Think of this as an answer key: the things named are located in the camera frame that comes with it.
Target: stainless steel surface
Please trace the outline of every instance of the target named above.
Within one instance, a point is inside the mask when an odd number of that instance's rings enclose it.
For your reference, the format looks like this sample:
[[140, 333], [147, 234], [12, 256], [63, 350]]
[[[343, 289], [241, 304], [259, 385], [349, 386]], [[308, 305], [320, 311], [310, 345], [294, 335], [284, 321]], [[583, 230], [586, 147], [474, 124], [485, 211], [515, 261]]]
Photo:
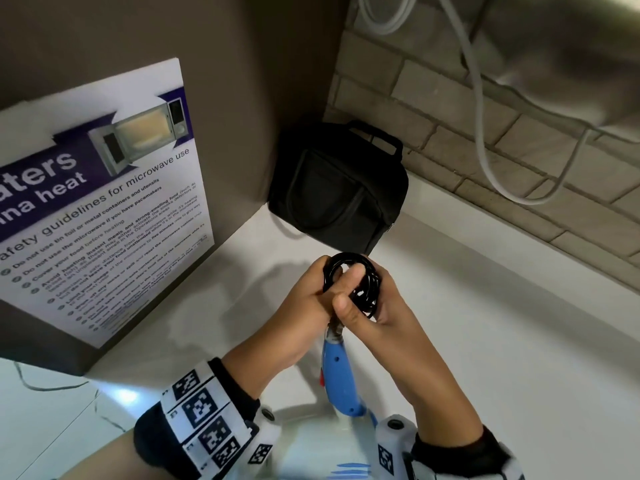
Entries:
[[488, 0], [479, 27], [486, 77], [640, 142], [640, 0]]

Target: brown panel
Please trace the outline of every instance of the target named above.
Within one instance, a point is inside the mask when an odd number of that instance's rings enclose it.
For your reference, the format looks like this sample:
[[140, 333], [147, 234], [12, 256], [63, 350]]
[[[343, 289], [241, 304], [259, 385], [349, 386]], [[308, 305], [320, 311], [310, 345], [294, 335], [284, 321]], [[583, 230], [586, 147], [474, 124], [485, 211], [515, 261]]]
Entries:
[[[180, 58], [219, 246], [265, 201], [280, 129], [322, 114], [348, 0], [2, 5], [0, 107]], [[135, 325], [106, 347], [87, 351], [80, 341], [5, 303], [0, 314], [0, 355], [73, 374], [86, 371]]]

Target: black cable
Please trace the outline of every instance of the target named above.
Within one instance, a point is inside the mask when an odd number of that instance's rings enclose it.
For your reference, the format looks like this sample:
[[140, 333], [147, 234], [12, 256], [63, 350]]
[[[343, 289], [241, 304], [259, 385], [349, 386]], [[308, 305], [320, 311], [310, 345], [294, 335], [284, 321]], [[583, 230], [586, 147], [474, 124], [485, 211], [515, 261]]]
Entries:
[[356, 263], [364, 265], [365, 275], [360, 284], [349, 295], [349, 298], [351, 298], [353, 304], [356, 305], [367, 318], [371, 318], [376, 313], [381, 280], [371, 261], [363, 255], [357, 253], [340, 253], [329, 258], [323, 269], [323, 291], [331, 288], [333, 277], [343, 264], [353, 266]]

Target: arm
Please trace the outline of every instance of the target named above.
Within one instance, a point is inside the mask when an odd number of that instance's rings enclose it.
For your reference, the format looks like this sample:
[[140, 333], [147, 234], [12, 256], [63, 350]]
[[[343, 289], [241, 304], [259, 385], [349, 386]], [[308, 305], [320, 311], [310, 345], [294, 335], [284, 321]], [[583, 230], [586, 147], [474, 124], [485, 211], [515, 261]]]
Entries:
[[347, 294], [334, 297], [333, 307], [413, 406], [418, 427], [414, 459], [441, 474], [499, 474], [509, 455], [483, 427], [388, 271], [376, 269], [382, 282], [375, 322], [361, 314]]
[[[333, 313], [332, 299], [351, 293], [362, 279], [345, 273], [323, 293], [323, 267], [316, 260], [293, 286], [276, 313], [251, 337], [209, 366], [244, 420], [253, 420], [258, 397], [281, 371], [295, 364], [320, 336]], [[197, 478], [164, 418], [160, 404], [147, 411], [116, 440], [69, 470], [60, 480], [169, 480]]]

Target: white power cord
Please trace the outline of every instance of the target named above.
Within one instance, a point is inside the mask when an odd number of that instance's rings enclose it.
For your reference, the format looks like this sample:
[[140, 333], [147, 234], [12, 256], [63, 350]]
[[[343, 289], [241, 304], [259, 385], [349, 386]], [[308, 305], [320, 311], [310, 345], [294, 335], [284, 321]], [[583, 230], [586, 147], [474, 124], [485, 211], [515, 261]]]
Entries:
[[[478, 157], [478, 161], [480, 162], [480, 167], [489, 180], [493, 187], [501, 193], [501, 195], [507, 197], [510, 201], [514, 201], [523, 205], [540, 205], [542, 203], [549, 202], [553, 199], [560, 189], [564, 185], [564, 182], [567, 179], [569, 171], [571, 170], [573, 164], [576, 161], [580, 150], [587, 142], [587, 139], [591, 133], [591, 130], [586, 128], [582, 135], [580, 135], [580, 139], [575, 144], [571, 156], [567, 161], [560, 177], [558, 177], [556, 184], [549, 190], [549, 192], [543, 197], [539, 198], [525, 198], [514, 195], [509, 192], [504, 186], [500, 183], [498, 178], [495, 176], [491, 164], [489, 163], [489, 159], [486, 156], [486, 151], [484, 149], [484, 94], [483, 94], [483, 82], [482, 76], [480, 75], [480, 68], [476, 60], [476, 56], [474, 54], [473, 48], [471, 47], [471, 42], [469, 41], [469, 37], [467, 35], [467, 31], [465, 30], [465, 26], [460, 20], [460, 15], [456, 11], [455, 7], [451, 0], [438, 0], [444, 13], [449, 18], [449, 23], [453, 28], [453, 31], [458, 38], [458, 42], [460, 43], [460, 48], [462, 49], [462, 53], [465, 56], [465, 60], [467, 62], [467, 67], [469, 69], [469, 75], [471, 76], [471, 85], [473, 87], [474, 96], [476, 99], [476, 119], [475, 124], [476, 127], [474, 129], [474, 135], [476, 140], [476, 153]], [[400, 7], [395, 15], [389, 19], [388, 22], [377, 22], [375, 17], [372, 14], [371, 3], [370, 0], [358, 0], [360, 5], [360, 12], [362, 14], [362, 18], [370, 28], [370, 30], [378, 35], [388, 35], [398, 30], [400, 26], [407, 19], [409, 14], [415, 5], [416, 0], [402, 0], [400, 2]]]

